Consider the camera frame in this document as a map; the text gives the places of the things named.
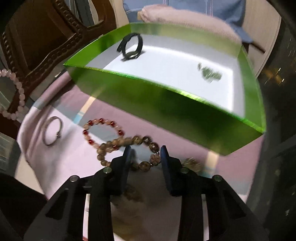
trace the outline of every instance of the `brown beaded bracelet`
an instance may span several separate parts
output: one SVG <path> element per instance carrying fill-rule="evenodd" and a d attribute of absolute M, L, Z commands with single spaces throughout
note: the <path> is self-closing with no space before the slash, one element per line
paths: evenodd
<path fill-rule="evenodd" d="M 97 124 L 107 124 L 117 131 L 119 137 L 112 140 L 107 141 L 106 143 L 102 143 L 99 145 L 94 140 L 90 138 L 88 135 L 88 129 Z M 118 150 L 122 146 L 128 146 L 128 145 L 141 145 L 144 143 L 146 146 L 149 146 L 149 149 L 154 153 L 150 156 L 150 163 L 147 161 L 142 161 L 140 164 L 132 163 L 131 167 L 133 170 L 140 169 L 143 172 L 147 172 L 150 170 L 152 166 L 157 166 L 160 163 L 160 156 L 159 156 L 159 145 L 156 142 L 153 142 L 150 136 L 144 136 L 141 138 L 138 135 L 135 135 L 134 137 L 126 137 L 124 138 L 124 131 L 121 129 L 122 127 L 116 125 L 114 121 L 108 121 L 103 118 L 100 119 L 94 119 L 90 120 L 88 123 L 86 123 L 83 126 L 83 134 L 84 138 L 88 141 L 90 145 L 96 148 L 96 151 L 98 153 L 97 159 L 101 162 L 102 166 L 110 166 L 111 162 L 105 160 L 105 155 L 107 153 L 111 153 L 115 150 Z"/>

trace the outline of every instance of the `silver bracelet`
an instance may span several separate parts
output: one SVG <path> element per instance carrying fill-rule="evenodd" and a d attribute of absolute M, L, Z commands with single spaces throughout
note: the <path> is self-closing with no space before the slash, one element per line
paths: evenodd
<path fill-rule="evenodd" d="M 59 123 L 60 123 L 60 125 L 59 125 L 59 130 L 58 130 L 58 132 L 56 133 L 56 139 L 52 142 L 52 143 L 46 143 L 46 141 L 45 141 L 45 134 L 46 134 L 46 131 L 47 131 L 47 127 L 48 127 L 48 125 L 52 122 L 52 121 L 54 121 L 54 120 L 56 120 L 56 119 L 58 119 L 59 120 Z M 62 122 L 62 120 L 59 118 L 59 117 L 57 117 L 57 116 L 52 116 L 51 118 L 49 118 L 46 122 L 45 122 L 45 124 L 44 124 L 44 127 L 43 127 L 43 132 L 42 132 L 42 141 L 43 141 L 43 143 L 45 144 L 45 145 L 47 145 L 47 146 L 51 146 L 51 145 L 54 145 L 55 143 L 56 143 L 56 141 L 59 139 L 59 138 L 61 138 L 61 132 L 62 132 L 62 129 L 63 129 L 63 122 Z"/>

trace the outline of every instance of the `box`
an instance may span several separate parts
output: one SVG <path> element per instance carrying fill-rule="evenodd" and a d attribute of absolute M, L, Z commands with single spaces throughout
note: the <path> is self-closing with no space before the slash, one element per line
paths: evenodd
<path fill-rule="evenodd" d="M 123 61 L 122 38 L 143 37 L 139 58 Z M 127 44 L 135 49 L 137 38 Z M 209 81 L 199 68 L 222 74 Z M 85 93 L 221 155 L 265 131 L 261 92 L 244 48 L 213 33 L 131 23 L 84 47 L 64 66 Z"/>

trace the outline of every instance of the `carved wooden chair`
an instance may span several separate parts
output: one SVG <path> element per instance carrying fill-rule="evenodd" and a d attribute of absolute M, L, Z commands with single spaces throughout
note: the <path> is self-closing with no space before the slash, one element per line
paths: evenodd
<path fill-rule="evenodd" d="M 77 50 L 116 28 L 109 0 L 92 1 L 99 23 L 84 26 L 63 0 L 26 0 L 11 17 L 0 44 L 8 68 L 16 73 L 28 98 L 53 68 Z M 16 91 L 8 112 L 18 107 Z M 14 139 L 19 122 L 0 115 L 0 132 Z"/>

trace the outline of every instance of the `blue garment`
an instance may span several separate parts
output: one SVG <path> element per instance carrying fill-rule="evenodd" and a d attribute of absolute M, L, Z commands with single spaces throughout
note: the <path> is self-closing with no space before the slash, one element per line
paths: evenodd
<path fill-rule="evenodd" d="M 176 9 L 201 12 L 227 22 L 243 42 L 253 42 L 243 30 L 246 0 L 123 0 L 123 7 L 130 23 L 140 22 L 137 14 L 144 6 L 165 4 Z"/>

